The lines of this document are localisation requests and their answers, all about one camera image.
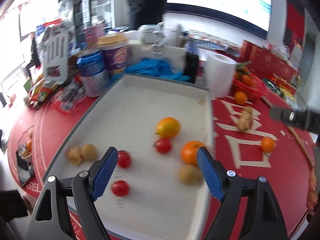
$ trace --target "red tomato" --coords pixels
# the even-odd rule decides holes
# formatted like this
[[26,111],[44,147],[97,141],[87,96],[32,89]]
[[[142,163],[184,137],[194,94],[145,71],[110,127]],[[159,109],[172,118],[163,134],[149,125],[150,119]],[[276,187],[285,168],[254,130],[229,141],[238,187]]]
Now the red tomato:
[[161,138],[155,142],[154,147],[158,153],[166,154],[171,151],[172,144],[168,138]]
[[129,194],[130,186],[124,180],[118,180],[111,185],[111,191],[118,197],[124,197]]
[[118,166],[120,168],[126,169],[131,164],[131,157],[128,152],[126,151],[119,151],[118,152]]

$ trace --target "potato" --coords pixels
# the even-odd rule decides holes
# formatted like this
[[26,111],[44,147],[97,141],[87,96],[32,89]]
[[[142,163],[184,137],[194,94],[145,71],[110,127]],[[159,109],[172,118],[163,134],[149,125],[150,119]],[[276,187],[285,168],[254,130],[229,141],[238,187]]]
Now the potato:
[[67,157],[73,165],[79,165],[83,161],[81,148],[78,146],[71,147],[67,152]]
[[81,149],[82,158],[86,161],[95,161],[98,157],[98,151],[93,144],[86,144]]
[[179,180],[186,185],[200,183],[203,180],[200,169],[192,164],[182,166],[178,173]]

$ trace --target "white wall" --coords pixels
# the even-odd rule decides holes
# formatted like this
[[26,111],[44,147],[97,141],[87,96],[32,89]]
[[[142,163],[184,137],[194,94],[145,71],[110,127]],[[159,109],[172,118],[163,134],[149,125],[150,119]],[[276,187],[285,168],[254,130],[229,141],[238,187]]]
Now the white wall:
[[287,24],[287,0],[271,0],[271,18],[267,39],[272,44],[283,41]]
[[315,55],[301,94],[310,108],[320,111],[320,32],[308,13],[306,19],[307,34],[315,42]]
[[129,6],[127,0],[111,0],[111,8],[113,12],[113,28],[129,24]]
[[194,29],[197,31],[209,33],[211,35],[223,38],[227,41],[231,41],[239,46],[242,45],[243,40],[250,41],[260,46],[266,44],[266,41],[264,39],[261,39],[258,36],[245,30],[227,23],[200,16],[182,13],[166,13],[164,14],[164,21],[169,25],[180,23],[185,28],[185,30]]

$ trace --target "television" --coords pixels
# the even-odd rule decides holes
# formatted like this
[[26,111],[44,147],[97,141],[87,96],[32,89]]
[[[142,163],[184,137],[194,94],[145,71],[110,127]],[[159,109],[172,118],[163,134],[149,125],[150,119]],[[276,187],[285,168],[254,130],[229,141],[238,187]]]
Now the television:
[[266,38],[271,0],[167,0],[168,12],[212,18]]

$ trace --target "bowl of fruit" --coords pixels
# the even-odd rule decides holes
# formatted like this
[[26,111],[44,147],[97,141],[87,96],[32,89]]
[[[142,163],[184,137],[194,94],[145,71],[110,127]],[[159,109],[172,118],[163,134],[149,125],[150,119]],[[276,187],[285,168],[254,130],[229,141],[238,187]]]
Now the bowl of fruit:
[[246,67],[249,63],[243,62],[237,65],[232,90],[244,92],[249,101],[254,101],[267,94],[267,87],[260,78],[249,71]]

